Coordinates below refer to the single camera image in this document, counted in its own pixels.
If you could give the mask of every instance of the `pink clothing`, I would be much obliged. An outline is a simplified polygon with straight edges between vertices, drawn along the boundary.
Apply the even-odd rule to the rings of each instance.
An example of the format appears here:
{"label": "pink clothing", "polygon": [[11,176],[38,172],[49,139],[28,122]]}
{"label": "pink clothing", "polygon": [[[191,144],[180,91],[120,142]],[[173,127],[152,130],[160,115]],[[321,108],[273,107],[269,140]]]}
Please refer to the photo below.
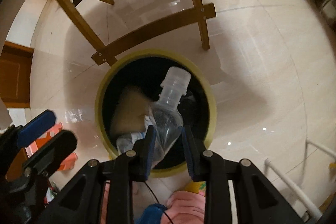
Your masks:
{"label": "pink clothing", "polygon": [[[203,224],[205,197],[186,191],[179,191],[172,194],[167,201],[167,215],[174,224]],[[160,224],[170,224],[165,214],[161,217]]]}

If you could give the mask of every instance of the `bottle neck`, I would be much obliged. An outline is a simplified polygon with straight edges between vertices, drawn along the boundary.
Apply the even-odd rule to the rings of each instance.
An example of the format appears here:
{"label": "bottle neck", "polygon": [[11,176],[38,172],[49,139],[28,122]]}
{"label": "bottle neck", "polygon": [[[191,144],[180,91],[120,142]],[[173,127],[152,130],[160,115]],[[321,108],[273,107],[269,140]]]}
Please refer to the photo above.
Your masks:
{"label": "bottle neck", "polygon": [[158,104],[164,105],[171,110],[177,110],[182,93],[172,89],[171,87],[163,87]]}

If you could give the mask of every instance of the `black cable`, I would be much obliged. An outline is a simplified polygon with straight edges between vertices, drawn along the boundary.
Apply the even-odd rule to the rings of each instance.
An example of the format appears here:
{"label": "black cable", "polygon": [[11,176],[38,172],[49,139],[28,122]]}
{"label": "black cable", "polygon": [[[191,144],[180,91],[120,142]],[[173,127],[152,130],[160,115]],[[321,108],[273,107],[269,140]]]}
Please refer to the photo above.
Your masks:
{"label": "black cable", "polygon": [[[153,190],[152,190],[152,189],[149,187],[149,185],[147,184],[147,182],[144,181],[143,183],[146,184],[148,190],[150,190],[150,192],[152,193],[152,195],[153,195],[154,198],[156,199],[156,202],[157,202],[158,204],[161,204],[161,203],[159,202],[158,198],[156,197],[156,195],[154,194]],[[166,215],[166,217],[169,219],[170,223],[171,223],[171,224],[174,224],[174,222],[173,222],[172,219],[169,217],[169,215],[167,215],[167,213],[166,213],[165,211],[163,211],[163,213],[164,213],[164,214]]]}

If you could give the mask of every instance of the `beige tile floor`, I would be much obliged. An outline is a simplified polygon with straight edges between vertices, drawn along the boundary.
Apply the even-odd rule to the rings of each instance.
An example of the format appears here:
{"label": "beige tile floor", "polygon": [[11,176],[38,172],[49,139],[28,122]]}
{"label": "beige tile floor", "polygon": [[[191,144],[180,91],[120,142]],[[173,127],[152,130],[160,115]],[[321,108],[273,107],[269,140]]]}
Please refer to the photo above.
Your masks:
{"label": "beige tile floor", "polygon": [[[229,160],[247,157],[261,170],[270,158],[319,206],[336,190],[332,158],[308,147],[305,138],[336,150],[335,34],[306,0],[203,0],[214,2],[208,20],[210,50],[201,48],[197,25],[171,31],[138,45],[178,52],[208,79],[217,102],[211,149]],[[162,16],[192,6],[191,0],[115,0],[111,6],[84,0],[78,10],[108,44]],[[91,59],[95,52],[54,1],[38,31],[31,70],[32,116],[52,109],[78,137],[75,169],[56,173],[62,187],[89,159],[108,159],[95,127],[97,88],[109,69]],[[305,208],[273,172],[268,178],[302,215]],[[165,202],[189,180],[186,172],[150,179]],[[153,203],[144,185],[134,197],[135,214]]]}

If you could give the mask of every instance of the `silver screw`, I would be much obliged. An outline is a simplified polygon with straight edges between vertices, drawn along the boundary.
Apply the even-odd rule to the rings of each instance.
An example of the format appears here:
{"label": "silver screw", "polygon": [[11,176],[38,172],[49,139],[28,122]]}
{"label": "silver screw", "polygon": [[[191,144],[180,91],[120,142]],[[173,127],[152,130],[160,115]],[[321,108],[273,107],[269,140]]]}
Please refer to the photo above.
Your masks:
{"label": "silver screw", "polygon": [[134,150],[128,150],[127,152],[126,152],[126,156],[128,156],[128,157],[134,157],[135,155],[137,154],[137,152],[135,152]]}
{"label": "silver screw", "polygon": [[241,165],[245,167],[249,167],[251,165],[251,162],[248,159],[243,159],[241,160]]}
{"label": "silver screw", "polygon": [[31,172],[32,172],[32,169],[30,167],[27,167],[24,171],[25,177],[26,178],[29,177]]}
{"label": "silver screw", "polygon": [[48,176],[48,172],[47,172],[47,171],[43,171],[43,172],[42,172],[42,176],[43,176],[44,178],[46,178],[46,177]]}
{"label": "silver screw", "polygon": [[213,153],[211,150],[204,150],[203,151],[203,156],[205,157],[212,157]]}
{"label": "silver screw", "polygon": [[95,159],[89,160],[87,164],[90,167],[95,167],[98,164],[98,160],[95,160]]}

